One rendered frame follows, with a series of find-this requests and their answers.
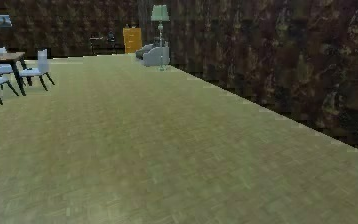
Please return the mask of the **brown dining table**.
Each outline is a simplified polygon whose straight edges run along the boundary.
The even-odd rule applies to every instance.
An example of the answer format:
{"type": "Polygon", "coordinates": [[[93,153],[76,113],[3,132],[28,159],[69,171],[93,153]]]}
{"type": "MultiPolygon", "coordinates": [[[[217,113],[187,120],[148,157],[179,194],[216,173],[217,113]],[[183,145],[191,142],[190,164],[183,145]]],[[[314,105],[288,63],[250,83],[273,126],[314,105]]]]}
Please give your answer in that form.
{"type": "Polygon", "coordinates": [[[0,64],[9,64],[13,70],[15,79],[18,83],[18,87],[23,96],[26,95],[24,90],[24,81],[19,75],[19,69],[16,65],[17,62],[21,63],[23,69],[27,68],[27,65],[24,60],[24,52],[14,52],[14,53],[3,53],[0,55],[0,64]]]}

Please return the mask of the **grey sofa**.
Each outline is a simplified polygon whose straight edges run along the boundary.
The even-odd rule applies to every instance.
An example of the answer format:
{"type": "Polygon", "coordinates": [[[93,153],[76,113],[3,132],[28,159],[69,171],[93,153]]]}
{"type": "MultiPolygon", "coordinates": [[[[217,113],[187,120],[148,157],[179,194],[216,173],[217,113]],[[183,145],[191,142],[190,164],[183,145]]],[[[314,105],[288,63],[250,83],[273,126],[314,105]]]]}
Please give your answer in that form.
{"type": "Polygon", "coordinates": [[[148,44],[135,52],[136,58],[146,67],[168,65],[170,63],[170,50],[168,46],[155,46],[148,44]]]}

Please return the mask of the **framed wall picture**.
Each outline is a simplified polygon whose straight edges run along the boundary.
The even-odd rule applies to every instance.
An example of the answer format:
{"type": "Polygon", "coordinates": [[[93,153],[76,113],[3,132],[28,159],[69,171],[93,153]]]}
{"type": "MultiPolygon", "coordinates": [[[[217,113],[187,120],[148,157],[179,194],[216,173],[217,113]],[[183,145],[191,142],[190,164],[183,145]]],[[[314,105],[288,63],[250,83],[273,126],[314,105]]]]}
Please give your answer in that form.
{"type": "Polygon", "coordinates": [[[0,28],[11,27],[12,22],[8,14],[0,15],[0,28]]]}

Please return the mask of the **yellow chest of drawers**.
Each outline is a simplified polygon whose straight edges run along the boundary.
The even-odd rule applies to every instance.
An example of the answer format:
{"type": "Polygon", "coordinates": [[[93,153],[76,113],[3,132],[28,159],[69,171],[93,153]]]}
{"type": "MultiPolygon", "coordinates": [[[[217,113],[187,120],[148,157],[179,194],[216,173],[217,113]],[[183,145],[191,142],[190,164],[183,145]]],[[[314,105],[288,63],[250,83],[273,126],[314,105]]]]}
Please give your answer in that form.
{"type": "Polygon", "coordinates": [[[140,28],[124,28],[123,39],[126,53],[135,53],[142,47],[140,28]]]}

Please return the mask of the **dark low side table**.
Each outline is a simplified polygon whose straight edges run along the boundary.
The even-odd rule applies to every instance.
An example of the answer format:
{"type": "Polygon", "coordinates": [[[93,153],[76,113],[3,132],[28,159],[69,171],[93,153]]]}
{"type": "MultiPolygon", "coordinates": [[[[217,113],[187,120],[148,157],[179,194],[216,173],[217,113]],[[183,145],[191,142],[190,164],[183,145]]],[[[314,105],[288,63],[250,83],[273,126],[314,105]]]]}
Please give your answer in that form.
{"type": "Polygon", "coordinates": [[[118,54],[125,50],[124,44],[117,40],[112,31],[109,31],[105,36],[95,36],[92,34],[89,41],[91,53],[93,55],[98,55],[100,52],[104,51],[110,54],[118,54]]]}

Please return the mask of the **green shade floor lamp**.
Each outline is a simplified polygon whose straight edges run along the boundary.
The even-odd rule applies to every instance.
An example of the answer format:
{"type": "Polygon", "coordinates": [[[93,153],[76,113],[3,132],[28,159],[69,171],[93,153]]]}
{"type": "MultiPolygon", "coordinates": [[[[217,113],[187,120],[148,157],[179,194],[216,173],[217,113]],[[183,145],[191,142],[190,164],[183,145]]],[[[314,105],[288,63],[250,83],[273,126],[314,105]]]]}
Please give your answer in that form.
{"type": "Polygon", "coordinates": [[[164,62],[167,53],[166,53],[166,48],[163,46],[163,29],[164,29],[163,23],[168,22],[170,20],[168,7],[166,5],[154,5],[152,7],[151,20],[153,22],[158,23],[157,28],[159,30],[159,41],[160,41],[159,50],[161,53],[159,70],[164,71],[165,70],[164,62]]]}

